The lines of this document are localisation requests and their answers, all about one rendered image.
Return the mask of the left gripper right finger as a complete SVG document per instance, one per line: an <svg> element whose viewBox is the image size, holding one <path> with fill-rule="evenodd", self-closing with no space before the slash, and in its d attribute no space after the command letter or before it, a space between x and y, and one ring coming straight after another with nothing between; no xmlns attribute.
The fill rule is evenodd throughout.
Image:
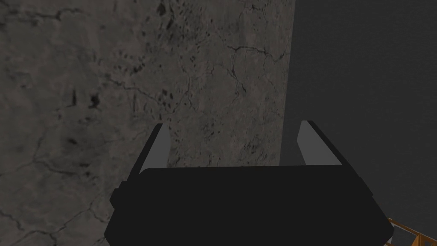
<svg viewBox="0 0 437 246"><path fill-rule="evenodd" d="M297 144L307 166L341 164L309 121L303 120L301 122Z"/></svg>

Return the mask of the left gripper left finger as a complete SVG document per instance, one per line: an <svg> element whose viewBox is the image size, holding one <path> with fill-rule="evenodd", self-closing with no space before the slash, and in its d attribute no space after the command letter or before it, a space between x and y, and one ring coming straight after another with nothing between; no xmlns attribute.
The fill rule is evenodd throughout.
<svg viewBox="0 0 437 246"><path fill-rule="evenodd" d="M166 168L170 152L170 133L166 123L157 124L136 161L136 173L150 168Z"/></svg>

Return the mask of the orange wooden frame furniture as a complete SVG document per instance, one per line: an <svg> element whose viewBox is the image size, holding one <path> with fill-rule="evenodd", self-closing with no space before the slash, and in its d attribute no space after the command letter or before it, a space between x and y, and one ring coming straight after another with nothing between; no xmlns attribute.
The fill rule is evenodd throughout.
<svg viewBox="0 0 437 246"><path fill-rule="evenodd" d="M437 246L437 240L388 218L394 227L393 236L385 246Z"/></svg>

